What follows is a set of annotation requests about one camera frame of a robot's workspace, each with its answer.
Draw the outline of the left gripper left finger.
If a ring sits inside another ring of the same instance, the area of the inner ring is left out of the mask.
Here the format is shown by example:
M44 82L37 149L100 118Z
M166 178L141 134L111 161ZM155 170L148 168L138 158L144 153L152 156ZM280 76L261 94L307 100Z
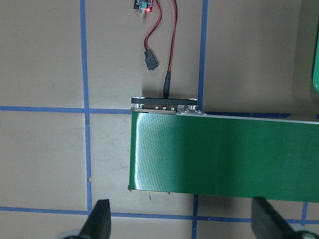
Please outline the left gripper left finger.
M78 237L80 239L109 239L110 234L110 201L109 199L98 200Z

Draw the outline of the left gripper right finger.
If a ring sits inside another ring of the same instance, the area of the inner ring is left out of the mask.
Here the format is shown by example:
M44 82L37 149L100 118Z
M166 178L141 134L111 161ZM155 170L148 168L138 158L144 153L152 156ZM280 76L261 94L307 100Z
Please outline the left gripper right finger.
M263 197L252 198L251 228L257 239L293 239L296 234Z

